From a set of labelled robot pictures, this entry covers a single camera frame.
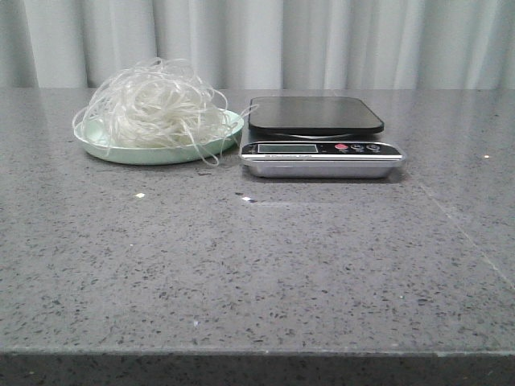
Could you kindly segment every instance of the plate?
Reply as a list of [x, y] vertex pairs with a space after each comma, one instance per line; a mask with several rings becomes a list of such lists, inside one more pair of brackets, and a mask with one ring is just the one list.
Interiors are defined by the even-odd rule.
[[226, 138], [216, 139], [205, 145], [197, 146], [198, 150], [193, 145], [174, 149], [166, 147], [108, 147], [105, 140], [102, 140], [102, 138], [105, 138], [104, 127], [97, 121], [87, 122], [83, 133], [79, 133], [77, 129], [79, 126], [77, 126], [74, 134], [86, 152], [105, 161], [127, 165], [168, 165], [195, 161], [202, 157], [208, 158], [212, 154], [219, 154], [233, 146], [236, 143], [236, 135], [243, 127], [243, 119], [229, 110], [224, 110], [224, 114], [229, 118], [229, 123], [236, 122], [232, 133]]

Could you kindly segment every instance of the vermicelli noodle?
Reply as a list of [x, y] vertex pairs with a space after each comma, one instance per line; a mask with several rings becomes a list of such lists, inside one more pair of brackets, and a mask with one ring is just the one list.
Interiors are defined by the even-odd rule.
[[[221, 109], [213, 102], [216, 96], [223, 101]], [[73, 118], [73, 126], [84, 133], [90, 121], [102, 125], [108, 151], [114, 146], [194, 146], [206, 162], [200, 148], [227, 138], [235, 125], [225, 109], [225, 96], [202, 81], [186, 60], [155, 58], [106, 80]]]

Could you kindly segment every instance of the lcd display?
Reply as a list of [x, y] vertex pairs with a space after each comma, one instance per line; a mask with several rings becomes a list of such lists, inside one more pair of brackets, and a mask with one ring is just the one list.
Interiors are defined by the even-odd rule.
[[315, 144], [310, 143], [260, 143], [258, 153], [318, 153]]

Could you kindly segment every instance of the kitchen scale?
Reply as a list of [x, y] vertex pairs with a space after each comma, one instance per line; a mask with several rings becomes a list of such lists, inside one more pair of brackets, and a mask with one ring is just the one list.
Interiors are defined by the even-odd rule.
[[249, 115], [240, 156], [269, 178], [379, 179], [406, 155], [377, 140], [384, 123], [361, 100], [340, 96], [264, 96]]

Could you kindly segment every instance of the button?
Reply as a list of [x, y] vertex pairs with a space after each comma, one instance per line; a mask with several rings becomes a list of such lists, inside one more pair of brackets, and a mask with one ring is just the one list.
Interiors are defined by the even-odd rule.
[[375, 143], [370, 143], [367, 145], [367, 149], [371, 151], [379, 151], [381, 147], [379, 145], [376, 145]]

